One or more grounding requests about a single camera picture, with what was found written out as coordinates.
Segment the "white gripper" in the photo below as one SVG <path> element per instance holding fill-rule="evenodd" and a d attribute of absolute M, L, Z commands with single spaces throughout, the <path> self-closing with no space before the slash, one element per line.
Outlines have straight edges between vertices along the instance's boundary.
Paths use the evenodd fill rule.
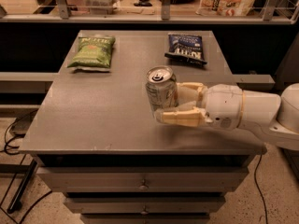
<path fill-rule="evenodd" d="M 210 126 L 215 129 L 233 130 L 241 119 L 243 91 L 237 86 L 218 84 L 207 89 L 199 82 L 178 82 L 178 103 L 189 102 L 204 107 L 187 111 L 158 109 L 154 117 L 161 123 L 185 127 Z"/>

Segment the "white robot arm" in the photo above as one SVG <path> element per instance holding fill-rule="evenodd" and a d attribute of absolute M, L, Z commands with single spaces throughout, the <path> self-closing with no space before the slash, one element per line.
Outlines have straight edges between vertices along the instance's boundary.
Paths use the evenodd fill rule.
<path fill-rule="evenodd" d="M 185 127 L 211 127 L 218 130 L 246 130 L 261 141 L 293 151 L 299 150 L 298 92 L 291 85 L 282 94 L 246 91 L 237 86 L 202 83 L 177 84 L 177 107 L 158 109 L 157 121 Z"/>

